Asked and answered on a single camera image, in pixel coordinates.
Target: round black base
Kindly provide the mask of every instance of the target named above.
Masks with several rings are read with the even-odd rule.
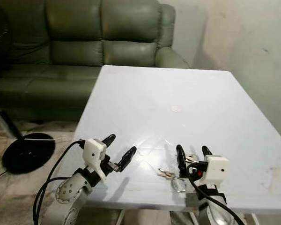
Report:
[[[52,156],[55,142],[49,135],[34,133],[14,141],[4,152],[2,164],[9,173],[29,173],[44,165]]]

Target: sofa backrest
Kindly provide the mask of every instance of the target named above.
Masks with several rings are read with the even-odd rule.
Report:
[[[153,67],[156,50],[172,44],[175,10],[156,0],[0,4],[13,28],[15,63]]]

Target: table surface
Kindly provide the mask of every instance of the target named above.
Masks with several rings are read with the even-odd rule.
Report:
[[[176,145],[201,159],[202,145],[231,162],[220,191],[243,212],[281,212],[281,136],[227,71],[103,66],[74,140],[104,139],[118,162],[137,152],[122,173],[111,173],[88,198],[97,207],[185,210],[196,196],[176,193],[157,176],[158,168],[178,174]],[[73,147],[57,176],[84,166]]]

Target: key ring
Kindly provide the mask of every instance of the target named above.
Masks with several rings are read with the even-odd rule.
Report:
[[[183,185],[184,185],[184,188],[183,189],[179,189],[176,187],[176,184],[174,183],[175,180],[181,180],[183,181]],[[182,192],[185,192],[186,191],[186,182],[184,179],[180,178],[180,177],[173,177],[173,179],[170,181],[172,187],[174,188],[175,191],[177,191],[177,193],[182,193]]]

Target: white wall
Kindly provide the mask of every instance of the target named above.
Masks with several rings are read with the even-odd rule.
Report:
[[[176,8],[173,48],[193,68],[231,71],[281,134],[281,0],[161,2]]]

